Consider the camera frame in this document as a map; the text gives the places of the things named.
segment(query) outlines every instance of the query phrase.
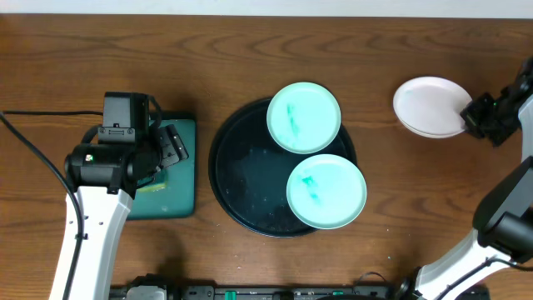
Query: white wall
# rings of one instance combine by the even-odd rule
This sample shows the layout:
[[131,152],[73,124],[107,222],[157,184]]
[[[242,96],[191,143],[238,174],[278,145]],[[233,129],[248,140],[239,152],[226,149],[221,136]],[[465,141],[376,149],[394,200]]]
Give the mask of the white wall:
[[0,12],[533,18],[533,0],[0,0]]

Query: wood grain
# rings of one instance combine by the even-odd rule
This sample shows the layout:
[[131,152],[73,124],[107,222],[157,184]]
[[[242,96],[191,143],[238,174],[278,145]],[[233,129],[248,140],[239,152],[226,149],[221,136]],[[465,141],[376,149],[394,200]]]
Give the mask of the wood grain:
[[[392,95],[435,75],[474,97],[497,93],[533,49],[533,22],[396,18],[3,15],[0,109],[102,110],[106,91],[154,95],[198,120],[197,207],[190,218],[128,222],[112,282],[160,272],[218,284],[351,284],[398,280],[470,230],[482,197],[520,162],[521,134],[499,148],[466,134],[418,137]],[[333,91],[368,184],[351,225],[293,239],[263,237],[228,217],[207,178],[218,127],[288,83]],[[13,124],[59,167],[98,117],[19,117]],[[48,297],[61,248],[65,192],[0,127],[0,295]],[[530,274],[486,280],[494,299],[531,298]]]

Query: teal smear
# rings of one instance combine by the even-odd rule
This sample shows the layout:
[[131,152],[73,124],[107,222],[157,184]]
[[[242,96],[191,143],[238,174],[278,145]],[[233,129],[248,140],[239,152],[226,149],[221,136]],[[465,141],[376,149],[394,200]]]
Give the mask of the teal smear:
[[306,185],[307,192],[309,193],[309,196],[311,196],[311,199],[315,200],[316,204],[320,204],[321,200],[316,194],[316,188],[318,188],[318,185],[316,184],[315,179],[313,179],[313,176],[305,177],[301,181]]
[[294,105],[289,104],[286,106],[286,114],[289,116],[289,123],[291,124],[292,135],[297,138],[298,134],[300,133],[300,128],[298,128],[298,125],[296,125],[296,121],[294,120]]

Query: teal mat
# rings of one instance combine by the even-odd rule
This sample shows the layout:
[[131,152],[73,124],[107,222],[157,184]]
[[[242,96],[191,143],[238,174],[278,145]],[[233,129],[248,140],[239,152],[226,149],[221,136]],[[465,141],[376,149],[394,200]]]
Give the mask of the teal mat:
[[194,211],[194,177],[197,125],[193,120],[163,120],[161,127],[173,124],[189,158],[156,176],[156,181],[137,190],[127,220],[184,218]]

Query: round black tray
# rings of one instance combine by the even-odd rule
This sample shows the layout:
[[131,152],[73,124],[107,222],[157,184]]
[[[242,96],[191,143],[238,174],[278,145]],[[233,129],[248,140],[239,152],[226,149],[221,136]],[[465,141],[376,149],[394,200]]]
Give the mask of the round black tray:
[[267,128],[270,100],[246,105],[221,126],[209,153],[209,180],[222,208],[245,228],[270,237],[301,236],[316,229],[300,221],[286,200],[292,170],[304,159],[324,153],[356,164],[356,153],[343,126],[329,146],[313,154],[278,146]]

